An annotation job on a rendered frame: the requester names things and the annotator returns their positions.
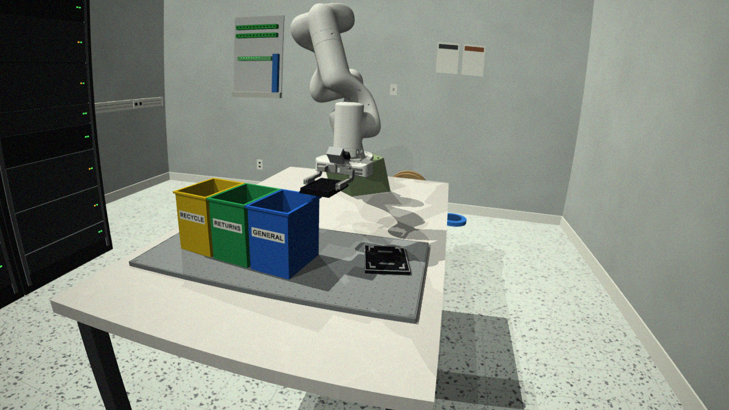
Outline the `green returns bin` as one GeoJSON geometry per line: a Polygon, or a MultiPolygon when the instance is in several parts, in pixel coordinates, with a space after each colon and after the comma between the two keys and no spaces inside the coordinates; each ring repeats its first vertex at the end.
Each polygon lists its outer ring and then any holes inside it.
{"type": "Polygon", "coordinates": [[[210,207],[214,259],[239,267],[251,266],[248,209],[245,206],[277,190],[281,189],[245,183],[206,198],[210,207]]]}

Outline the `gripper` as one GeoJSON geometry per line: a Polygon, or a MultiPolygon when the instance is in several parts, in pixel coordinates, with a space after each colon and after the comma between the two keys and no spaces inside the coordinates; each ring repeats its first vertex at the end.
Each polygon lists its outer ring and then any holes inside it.
{"type": "Polygon", "coordinates": [[[303,179],[303,184],[307,185],[308,183],[312,183],[315,181],[315,178],[317,179],[321,176],[322,172],[349,175],[348,179],[342,180],[335,185],[335,190],[341,190],[354,180],[354,176],[367,178],[372,175],[373,161],[361,160],[359,156],[357,158],[350,158],[350,161],[345,161],[344,165],[342,165],[330,163],[327,156],[323,155],[317,157],[317,163],[317,173],[303,179]]]}

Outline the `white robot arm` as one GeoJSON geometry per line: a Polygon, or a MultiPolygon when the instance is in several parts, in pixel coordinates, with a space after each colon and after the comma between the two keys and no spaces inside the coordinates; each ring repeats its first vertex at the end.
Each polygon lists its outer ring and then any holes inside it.
{"type": "Polygon", "coordinates": [[[353,10],[344,3],[316,3],[308,13],[295,17],[290,26],[295,42],[317,58],[310,82],[313,100],[326,103],[344,98],[330,112],[334,147],[326,152],[330,163],[342,165],[357,156],[372,160],[372,154],[363,150],[362,140],[376,137],[381,127],[374,98],[363,85],[361,73],[348,67],[339,34],[354,23],[353,10]]]}

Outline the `yellow recycle bin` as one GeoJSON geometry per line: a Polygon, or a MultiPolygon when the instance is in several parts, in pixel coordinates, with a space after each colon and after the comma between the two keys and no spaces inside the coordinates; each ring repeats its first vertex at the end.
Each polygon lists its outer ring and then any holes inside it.
{"type": "Polygon", "coordinates": [[[206,198],[242,184],[244,183],[211,178],[173,191],[177,204],[181,249],[208,257],[214,255],[210,208],[206,198]]]}

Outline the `blue open-top bin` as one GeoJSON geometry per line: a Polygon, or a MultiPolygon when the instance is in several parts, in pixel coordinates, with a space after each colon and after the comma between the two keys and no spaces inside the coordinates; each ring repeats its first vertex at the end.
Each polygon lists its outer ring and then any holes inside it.
{"type": "Polygon", "coordinates": [[[290,279],[320,254],[320,198],[281,189],[245,206],[251,269],[290,279]]]}

